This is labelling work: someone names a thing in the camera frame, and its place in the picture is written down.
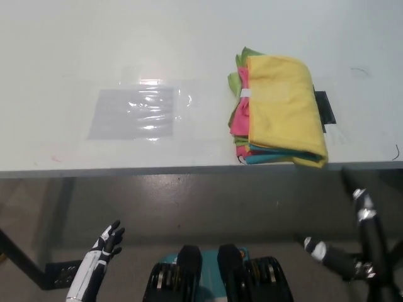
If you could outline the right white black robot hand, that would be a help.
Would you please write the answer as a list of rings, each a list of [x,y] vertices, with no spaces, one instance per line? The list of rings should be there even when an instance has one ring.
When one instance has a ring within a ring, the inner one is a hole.
[[[366,189],[352,193],[361,243],[361,252],[349,254],[312,237],[301,239],[313,259],[345,281],[365,281],[368,301],[402,301],[393,268],[402,257],[401,244],[388,251],[382,225]]]

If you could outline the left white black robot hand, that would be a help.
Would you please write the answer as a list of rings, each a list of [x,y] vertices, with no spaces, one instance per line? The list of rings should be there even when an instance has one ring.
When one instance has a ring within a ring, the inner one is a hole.
[[[120,220],[109,225],[82,260],[65,300],[96,301],[108,264],[122,251],[125,233]]]

